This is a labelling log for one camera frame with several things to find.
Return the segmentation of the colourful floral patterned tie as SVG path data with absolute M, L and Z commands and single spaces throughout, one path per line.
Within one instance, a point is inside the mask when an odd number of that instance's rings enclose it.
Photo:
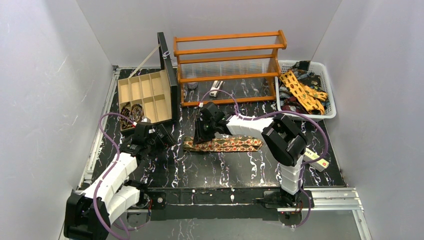
M 186 136 L 183 140 L 183 150 L 187 152 L 257 152 L 263 146 L 263 142 L 250 136 L 237 136 L 227 138 L 215 138 L 208 142 L 194 144 L 194 138 Z

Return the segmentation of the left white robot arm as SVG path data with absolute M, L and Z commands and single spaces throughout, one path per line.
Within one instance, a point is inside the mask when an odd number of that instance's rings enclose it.
M 132 207 L 164 208 L 165 196 L 150 193 L 146 183 L 129 176 L 146 158 L 153 158 L 175 145 L 176 141 L 161 123 L 141 121 L 134 132 L 117 148 L 110 165 L 85 190 L 73 192 L 66 201 L 64 237 L 71 240 L 105 240 L 109 235 L 124 239 L 112 231 L 112 225 Z

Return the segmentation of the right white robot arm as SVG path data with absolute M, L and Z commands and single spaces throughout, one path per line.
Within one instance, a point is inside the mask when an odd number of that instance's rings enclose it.
M 196 116 L 193 143 L 210 142 L 216 133 L 258 139 L 279 163 L 280 191 L 273 197 L 265 196 L 264 204 L 294 207 L 300 203 L 307 138 L 289 117 L 281 113 L 261 119 L 242 117 L 225 113 L 215 103 L 208 102 Z

